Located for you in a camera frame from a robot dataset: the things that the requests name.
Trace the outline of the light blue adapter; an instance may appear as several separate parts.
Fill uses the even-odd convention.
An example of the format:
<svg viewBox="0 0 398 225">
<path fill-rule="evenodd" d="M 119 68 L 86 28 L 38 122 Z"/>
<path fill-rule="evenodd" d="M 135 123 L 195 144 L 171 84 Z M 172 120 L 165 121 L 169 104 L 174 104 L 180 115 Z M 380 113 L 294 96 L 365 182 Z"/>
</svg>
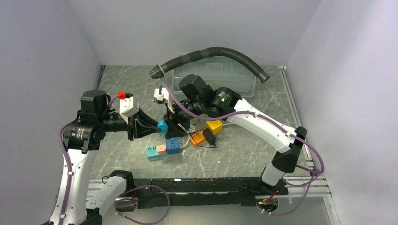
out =
<svg viewBox="0 0 398 225">
<path fill-rule="evenodd" d="M 164 120 L 158 122 L 157 128 L 159 129 L 159 134 L 161 135 L 166 135 L 168 132 L 168 125 Z"/>
</svg>

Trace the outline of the blue cube socket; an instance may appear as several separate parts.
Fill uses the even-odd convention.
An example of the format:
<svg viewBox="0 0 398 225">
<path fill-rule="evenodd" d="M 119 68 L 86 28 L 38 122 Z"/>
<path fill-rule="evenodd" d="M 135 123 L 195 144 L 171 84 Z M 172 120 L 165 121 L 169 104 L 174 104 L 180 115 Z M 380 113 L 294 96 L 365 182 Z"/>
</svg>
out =
<svg viewBox="0 0 398 225">
<path fill-rule="evenodd" d="M 181 152 L 181 145 L 177 137 L 166 139 L 165 145 L 168 155 L 179 154 Z"/>
</svg>

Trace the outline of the pink small block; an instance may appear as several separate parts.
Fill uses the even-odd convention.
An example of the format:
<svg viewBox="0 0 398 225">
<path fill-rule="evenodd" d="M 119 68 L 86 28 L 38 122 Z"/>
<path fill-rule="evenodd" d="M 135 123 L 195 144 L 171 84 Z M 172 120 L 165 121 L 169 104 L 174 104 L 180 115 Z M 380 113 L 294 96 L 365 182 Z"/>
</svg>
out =
<svg viewBox="0 0 398 225">
<path fill-rule="evenodd" d="M 156 147 L 156 151 L 159 155 L 165 155 L 167 154 L 167 148 L 166 145 L 158 145 Z"/>
</svg>

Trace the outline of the teal power strip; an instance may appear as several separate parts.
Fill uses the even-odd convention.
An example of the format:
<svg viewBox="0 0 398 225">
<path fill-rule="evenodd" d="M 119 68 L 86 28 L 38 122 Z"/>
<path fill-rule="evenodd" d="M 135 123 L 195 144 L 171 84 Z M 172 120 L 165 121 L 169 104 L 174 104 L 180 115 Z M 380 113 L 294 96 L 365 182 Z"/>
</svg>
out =
<svg viewBox="0 0 398 225">
<path fill-rule="evenodd" d="M 146 148 L 145 154 L 148 160 L 150 161 L 160 160 L 161 158 L 165 158 L 168 155 L 168 154 L 159 155 L 156 151 L 156 147 L 157 146 L 151 146 Z"/>
</svg>

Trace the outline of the black power adapter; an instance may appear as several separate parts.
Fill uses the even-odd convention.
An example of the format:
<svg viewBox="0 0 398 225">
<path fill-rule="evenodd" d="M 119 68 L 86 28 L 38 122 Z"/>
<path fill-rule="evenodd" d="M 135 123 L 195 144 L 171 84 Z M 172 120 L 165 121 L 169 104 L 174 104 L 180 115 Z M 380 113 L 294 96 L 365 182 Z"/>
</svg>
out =
<svg viewBox="0 0 398 225">
<path fill-rule="evenodd" d="M 210 129 L 205 128 L 202 131 L 202 135 L 204 136 L 205 140 L 208 142 L 209 145 L 212 145 L 214 147 L 216 147 L 216 137 L 215 135 L 211 132 Z"/>
</svg>

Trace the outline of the orange power strip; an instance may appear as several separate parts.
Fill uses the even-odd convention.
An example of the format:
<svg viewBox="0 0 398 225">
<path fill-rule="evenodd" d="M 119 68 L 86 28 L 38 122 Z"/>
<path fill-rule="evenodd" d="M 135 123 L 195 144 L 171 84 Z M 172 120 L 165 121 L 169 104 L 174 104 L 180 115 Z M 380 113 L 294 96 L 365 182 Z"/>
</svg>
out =
<svg viewBox="0 0 398 225">
<path fill-rule="evenodd" d="M 204 138 L 204 136 L 202 135 L 202 131 L 203 131 L 203 130 L 200 130 L 200 131 L 198 131 L 198 132 L 195 132 L 195 133 L 191 134 L 191 136 L 190 136 L 190 142 L 191 142 L 191 144 L 192 144 L 193 146 L 196 147 L 198 144 L 202 144 L 203 142 L 206 141 L 205 138 Z"/>
</svg>

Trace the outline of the yellow cube socket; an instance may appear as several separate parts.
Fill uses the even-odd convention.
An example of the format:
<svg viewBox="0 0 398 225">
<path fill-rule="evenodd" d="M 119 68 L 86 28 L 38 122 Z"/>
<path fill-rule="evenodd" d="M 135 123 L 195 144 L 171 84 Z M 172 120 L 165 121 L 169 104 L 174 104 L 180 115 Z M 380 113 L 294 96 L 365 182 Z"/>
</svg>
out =
<svg viewBox="0 0 398 225">
<path fill-rule="evenodd" d="M 206 128 L 208 128 L 213 135 L 222 131 L 223 123 L 220 120 L 207 121 Z"/>
</svg>

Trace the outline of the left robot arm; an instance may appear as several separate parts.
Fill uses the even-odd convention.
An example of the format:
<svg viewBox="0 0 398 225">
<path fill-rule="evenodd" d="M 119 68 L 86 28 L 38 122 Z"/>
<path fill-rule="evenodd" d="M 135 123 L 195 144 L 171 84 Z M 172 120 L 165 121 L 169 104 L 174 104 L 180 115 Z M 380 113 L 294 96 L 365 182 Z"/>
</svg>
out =
<svg viewBox="0 0 398 225">
<path fill-rule="evenodd" d="M 76 119 L 60 130 L 63 172 L 48 224 L 100 225 L 118 196 L 134 193 L 132 172 L 116 170 L 109 175 L 109 183 L 87 200 L 92 166 L 107 132 L 126 132 L 132 141 L 161 131 L 158 122 L 140 109 L 131 93 L 123 92 L 116 98 L 121 103 L 118 112 L 111 108 L 114 98 L 105 91 L 86 91 L 81 96 Z"/>
</svg>

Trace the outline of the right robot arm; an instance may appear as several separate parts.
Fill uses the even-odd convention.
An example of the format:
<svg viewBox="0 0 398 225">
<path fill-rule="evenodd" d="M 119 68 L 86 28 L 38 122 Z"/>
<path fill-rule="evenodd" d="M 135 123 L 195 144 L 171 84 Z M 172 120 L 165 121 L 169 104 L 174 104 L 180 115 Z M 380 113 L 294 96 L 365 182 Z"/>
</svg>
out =
<svg viewBox="0 0 398 225">
<path fill-rule="evenodd" d="M 229 88 L 213 90 L 198 75 L 186 76 L 179 86 L 187 97 L 184 101 L 178 101 L 165 84 L 154 92 L 155 100 L 158 103 L 165 102 L 177 119 L 227 121 L 257 135 L 275 148 L 276 153 L 263 170 L 258 183 L 263 194 L 271 194 L 286 173 L 295 171 L 307 135 L 304 127 L 284 125 L 257 110 Z"/>
</svg>

